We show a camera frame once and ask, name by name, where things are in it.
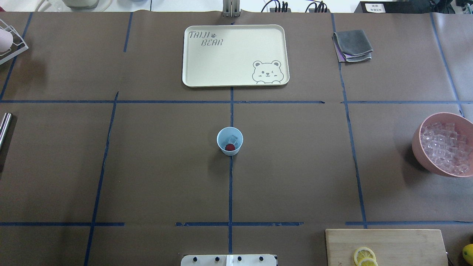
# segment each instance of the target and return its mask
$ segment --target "white floor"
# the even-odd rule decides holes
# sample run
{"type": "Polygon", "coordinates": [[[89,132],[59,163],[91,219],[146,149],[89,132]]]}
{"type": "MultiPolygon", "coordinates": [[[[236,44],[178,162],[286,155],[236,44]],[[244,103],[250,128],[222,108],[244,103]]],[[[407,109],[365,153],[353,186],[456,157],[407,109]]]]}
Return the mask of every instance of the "white floor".
{"type": "MultiPolygon", "coordinates": [[[[34,11],[41,0],[0,0],[0,6],[6,11],[34,11]]],[[[56,8],[49,7],[45,11],[61,11],[71,12],[72,10],[61,0],[50,0],[51,2],[57,1],[58,5],[56,8]]],[[[103,10],[111,1],[109,7],[105,11],[117,12],[117,11],[137,11],[140,9],[151,10],[151,11],[222,11],[222,0],[100,0],[97,8],[83,10],[84,12],[97,12],[103,10]]],[[[241,9],[260,12],[267,0],[241,0],[241,9]]],[[[308,0],[289,0],[289,8],[292,12],[304,12],[307,5],[310,3],[308,0]]],[[[332,13],[353,13],[359,0],[324,0],[328,8],[332,13]]],[[[461,14],[460,7],[455,6],[455,1],[452,3],[455,12],[461,14]]]]}

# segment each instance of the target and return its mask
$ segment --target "gray towel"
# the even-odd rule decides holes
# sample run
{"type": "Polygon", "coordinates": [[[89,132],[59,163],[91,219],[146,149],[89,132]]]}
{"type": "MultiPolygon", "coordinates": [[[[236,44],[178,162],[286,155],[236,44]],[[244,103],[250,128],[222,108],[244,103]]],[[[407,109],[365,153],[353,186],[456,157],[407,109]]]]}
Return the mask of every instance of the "gray towel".
{"type": "Polygon", "coordinates": [[[333,44],[339,62],[359,62],[371,59],[373,47],[369,43],[365,31],[361,29],[334,32],[333,44]]]}

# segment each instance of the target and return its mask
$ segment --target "red ball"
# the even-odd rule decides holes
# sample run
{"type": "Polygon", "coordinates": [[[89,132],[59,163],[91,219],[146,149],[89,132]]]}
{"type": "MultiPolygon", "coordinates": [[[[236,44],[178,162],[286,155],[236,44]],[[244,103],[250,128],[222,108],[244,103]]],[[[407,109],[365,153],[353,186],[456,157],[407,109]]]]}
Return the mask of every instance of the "red ball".
{"type": "Polygon", "coordinates": [[[227,144],[225,146],[225,150],[226,151],[234,151],[235,150],[235,146],[233,144],[227,144]]]}

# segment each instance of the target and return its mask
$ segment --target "yellow lemon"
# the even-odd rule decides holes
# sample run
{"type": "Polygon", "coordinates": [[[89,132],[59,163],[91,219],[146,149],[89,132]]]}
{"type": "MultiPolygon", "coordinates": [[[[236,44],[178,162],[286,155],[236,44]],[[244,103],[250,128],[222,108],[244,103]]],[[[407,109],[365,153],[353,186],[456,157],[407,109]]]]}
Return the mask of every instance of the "yellow lemon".
{"type": "Polygon", "coordinates": [[[355,265],[358,265],[358,263],[364,258],[372,258],[374,261],[376,261],[375,253],[372,250],[367,247],[360,247],[353,254],[353,261],[355,262],[355,265]]]}
{"type": "Polygon", "coordinates": [[[357,266],[378,266],[378,263],[370,257],[366,257],[358,262],[357,266]]]}
{"type": "Polygon", "coordinates": [[[466,245],[462,251],[463,258],[468,264],[473,265],[473,244],[466,245]]]}

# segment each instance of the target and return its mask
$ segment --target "bear drawing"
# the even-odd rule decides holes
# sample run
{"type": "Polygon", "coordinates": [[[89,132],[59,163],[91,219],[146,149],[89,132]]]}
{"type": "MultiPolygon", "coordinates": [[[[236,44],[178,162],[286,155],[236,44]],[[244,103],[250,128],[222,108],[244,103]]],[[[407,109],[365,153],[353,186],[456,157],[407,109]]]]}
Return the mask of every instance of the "bear drawing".
{"type": "Polygon", "coordinates": [[[256,84],[281,84],[284,75],[281,72],[281,62],[274,60],[271,63],[255,61],[253,63],[253,80],[256,84]]]}

